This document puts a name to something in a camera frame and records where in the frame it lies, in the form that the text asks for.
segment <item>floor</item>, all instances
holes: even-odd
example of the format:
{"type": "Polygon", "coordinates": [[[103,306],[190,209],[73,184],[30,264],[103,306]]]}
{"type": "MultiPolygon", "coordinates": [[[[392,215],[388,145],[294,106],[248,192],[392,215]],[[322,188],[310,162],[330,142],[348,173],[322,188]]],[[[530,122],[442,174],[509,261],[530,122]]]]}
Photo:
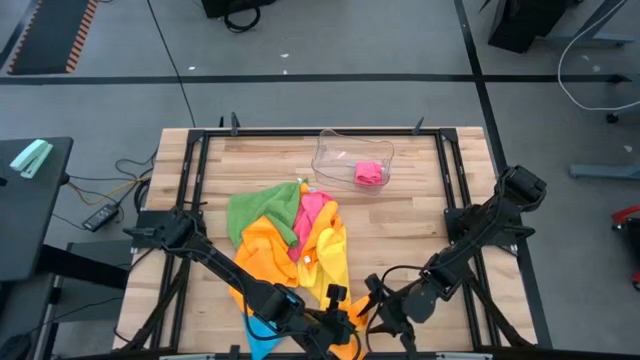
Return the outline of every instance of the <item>floor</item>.
{"type": "MultiPolygon", "coordinates": [[[[468,18],[483,74],[553,76],[562,47],[537,41],[527,54],[517,55],[487,45],[496,1],[478,12],[483,2],[279,0],[263,9],[254,31],[237,35],[222,22],[207,19],[198,0],[151,0],[185,79],[197,126],[217,126],[220,116],[228,118],[232,111],[245,127],[409,126],[423,116],[425,126],[497,126],[506,161],[525,165],[549,183],[543,206],[524,221],[537,230],[529,244],[553,346],[640,354],[640,298],[629,281],[638,264],[610,230],[610,214],[635,204],[640,188],[634,182],[574,180],[567,174],[571,163],[638,161],[640,116],[629,114],[616,125],[606,124],[603,113],[580,110],[552,81],[490,81],[485,97],[473,81],[400,76],[472,74],[460,10],[468,18]],[[317,74],[336,76],[285,81],[289,75],[317,74]],[[355,81],[340,75],[354,75],[355,81]]],[[[585,1],[570,10],[553,33],[575,32],[601,2],[585,1]]],[[[0,2],[0,45],[28,6],[29,0],[0,2]]],[[[639,13],[640,2],[629,1],[605,30],[640,38],[640,29],[633,26],[639,13]]],[[[564,71],[639,73],[639,55],[640,43],[580,47],[569,53],[564,71]]],[[[11,84],[6,66],[0,72],[0,138],[73,137],[68,168],[73,175],[116,175],[114,162],[148,158],[163,128],[192,126],[144,0],[101,3],[77,70],[35,79],[51,83],[57,80],[50,78],[61,78],[67,85],[11,84]]],[[[567,87],[592,106],[618,106],[639,95],[631,84],[594,81],[567,87]]],[[[500,158],[495,134],[491,140],[493,155],[500,158]]],[[[77,185],[103,192],[114,186],[77,185]]],[[[94,211],[69,188],[61,190],[58,215],[79,223],[94,211]]],[[[95,234],[54,219],[46,242],[64,247],[68,242],[122,239],[121,228],[136,219],[130,200],[125,211],[121,223],[95,234]]],[[[114,324],[64,325],[56,353],[107,351],[114,324]]]]}

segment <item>black power adapter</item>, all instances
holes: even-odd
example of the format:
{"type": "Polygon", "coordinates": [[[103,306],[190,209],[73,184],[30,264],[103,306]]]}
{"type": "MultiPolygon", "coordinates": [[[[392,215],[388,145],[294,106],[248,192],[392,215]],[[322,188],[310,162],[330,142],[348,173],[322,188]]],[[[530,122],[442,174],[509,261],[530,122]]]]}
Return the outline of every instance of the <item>black power adapter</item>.
{"type": "Polygon", "coordinates": [[[91,231],[96,232],[105,224],[110,222],[118,213],[117,207],[107,204],[100,208],[100,210],[96,211],[95,214],[91,215],[87,220],[82,223],[82,227],[91,231]]]}

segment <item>blue cloth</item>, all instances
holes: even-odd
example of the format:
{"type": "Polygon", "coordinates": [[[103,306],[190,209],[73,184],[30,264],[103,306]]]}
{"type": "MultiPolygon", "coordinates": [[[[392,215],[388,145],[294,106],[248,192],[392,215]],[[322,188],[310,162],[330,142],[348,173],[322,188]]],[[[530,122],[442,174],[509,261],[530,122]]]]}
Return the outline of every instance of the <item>blue cloth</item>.
{"type": "MultiPolygon", "coordinates": [[[[273,321],[270,321],[269,325],[271,325],[273,328],[276,327],[276,324],[273,321]]],[[[266,337],[275,335],[275,333],[271,329],[269,329],[267,325],[262,322],[262,320],[256,318],[255,316],[249,317],[249,326],[251,326],[251,330],[257,336],[266,337]]],[[[247,340],[249,341],[249,347],[251,348],[252,360],[264,359],[267,355],[269,355],[269,353],[271,353],[273,348],[278,346],[278,344],[282,341],[282,339],[266,341],[257,340],[256,338],[251,336],[251,334],[249,334],[249,331],[247,329],[245,329],[245,332],[247,333],[247,340]]]]}

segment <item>mint green object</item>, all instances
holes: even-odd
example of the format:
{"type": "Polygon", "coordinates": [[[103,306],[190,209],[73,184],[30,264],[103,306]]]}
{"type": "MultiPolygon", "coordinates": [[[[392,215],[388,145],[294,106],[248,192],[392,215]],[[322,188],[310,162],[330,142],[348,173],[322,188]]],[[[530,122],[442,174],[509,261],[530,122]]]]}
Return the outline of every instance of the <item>mint green object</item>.
{"type": "Polygon", "coordinates": [[[242,231],[262,215],[278,229],[289,247],[298,246],[293,221],[300,203],[300,184],[283,183],[252,194],[232,195],[227,209],[227,231],[233,246],[242,244],[242,231]]]}
{"type": "Polygon", "coordinates": [[[33,179],[42,163],[53,149],[53,145],[44,140],[34,140],[26,149],[16,156],[9,165],[15,171],[22,171],[20,176],[33,179]]]}

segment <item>red object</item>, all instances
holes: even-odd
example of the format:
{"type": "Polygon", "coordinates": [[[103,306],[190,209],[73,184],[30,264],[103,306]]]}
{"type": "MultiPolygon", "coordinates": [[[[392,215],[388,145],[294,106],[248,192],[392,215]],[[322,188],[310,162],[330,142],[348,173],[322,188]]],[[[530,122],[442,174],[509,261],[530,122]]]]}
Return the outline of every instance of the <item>red object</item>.
{"type": "Polygon", "coordinates": [[[613,218],[614,225],[623,225],[626,224],[629,215],[637,212],[640,212],[640,206],[634,205],[614,213],[611,217],[613,218]]]}

